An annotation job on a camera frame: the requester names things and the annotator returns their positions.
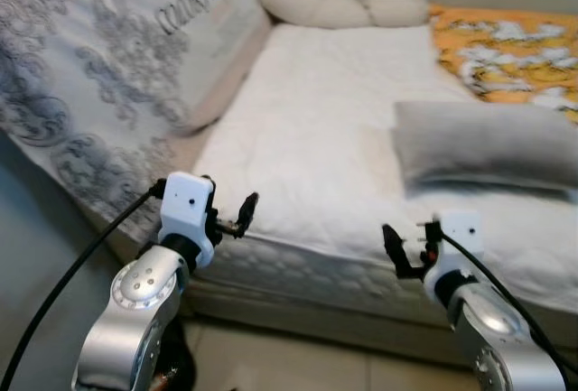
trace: pillow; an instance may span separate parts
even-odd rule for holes
[[[276,17],[321,28],[400,27],[429,19],[426,0],[261,0]]]
[[[408,183],[578,187],[578,134],[541,107],[401,102],[393,137]]]

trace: mattress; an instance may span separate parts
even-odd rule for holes
[[[575,359],[576,317],[527,304],[548,337],[565,356]],[[185,292],[181,314],[200,315],[273,330],[313,336],[411,358],[467,366],[449,326],[424,325],[380,314],[310,303],[280,294],[196,280]]]
[[[261,200],[243,239],[224,239],[205,282],[428,326],[443,310],[400,282],[381,225],[423,248],[417,222],[475,209],[487,266],[518,297],[578,313],[578,197],[489,185],[406,189],[389,129],[398,100],[474,103],[436,64],[429,29],[329,31],[280,25],[216,126],[195,174],[235,219]]]

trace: bedsheet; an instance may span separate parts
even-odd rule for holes
[[[225,218],[261,194],[247,238],[225,239],[200,277],[441,324],[420,284],[395,279],[380,227],[409,239],[415,259],[416,222],[475,209],[485,261],[506,286],[578,313],[578,197],[474,184],[407,190],[389,136],[403,99],[479,103],[437,65],[427,26],[278,26],[193,168],[217,183]]]
[[[529,103],[578,125],[578,16],[435,6],[440,63],[488,102]]]

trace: patterned bedspread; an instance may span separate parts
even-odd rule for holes
[[[258,0],[0,0],[0,134],[110,221],[191,169],[267,34]],[[121,229],[146,241],[158,206]]]
[[[441,64],[488,102],[531,103],[578,124],[578,16],[434,6]]]

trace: black cable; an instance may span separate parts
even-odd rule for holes
[[[486,275],[486,277],[491,281],[492,284],[496,286],[502,296],[506,298],[506,300],[520,313],[520,315],[527,321],[528,326],[533,334],[536,343],[545,350],[545,352],[552,357],[554,363],[560,369],[564,377],[564,382],[567,386],[567,377],[564,373],[564,367],[566,366],[569,370],[573,371],[573,373],[578,374],[578,367],[574,366],[568,359],[566,359],[562,354],[558,352],[555,348],[554,344],[548,339],[545,335],[544,331],[540,327],[540,325],[534,320],[534,318],[530,315],[530,313],[524,308],[513,294],[511,294],[508,289],[502,284],[499,279],[480,261],[474,256],[470,251],[466,248],[462,247],[458,242],[453,240],[451,237],[442,233],[442,238],[448,241],[452,246],[454,246],[458,251],[460,251],[468,260],[470,260],[480,271]]]
[[[138,200],[136,200],[133,204],[131,204],[128,208],[126,208],[118,217],[108,224],[107,228],[96,238],[94,239],[89,246],[84,250],[84,252],[80,255],[79,258],[72,264],[66,274],[60,279],[58,283],[54,286],[50,294],[46,297],[44,302],[42,303],[41,307],[38,309],[36,314],[34,314],[33,319],[31,320],[30,324],[24,331],[23,336],[20,338],[18,342],[18,346],[16,346],[16,350],[10,359],[10,363],[8,364],[8,368],[4,374],[4,378],[2,379],[2,384],[0,384],[0,391],[8,391],[10,388],[10,384],[12,384],[12,379],[14,378],[14,374],[16,373],[16,369],[18,368],[18,364],[22,360],[22,356],[26,347],[30,343],[30,340],[33,337],[33,334],[36,332],[36,328],[46,315],[46,312],[51,308],[56,298],[58,298],[59,294],[61,294],[62,289],[69,283],[72,277],[77,273],[80,267],[86,262],[89,257],[97,250],[97,248],[102,244],[102,242],[107,238],[110,233],[112,233],[126,218],[128,218],[135,210],[137,210],[140,206],[143,205],[145,201],[147,201],[151,197],[162,198],[164,192],[164,185],[166,184],[165,179],[161,179],[156,182],[156,184],[151,187],[147,192],[145,192]]]

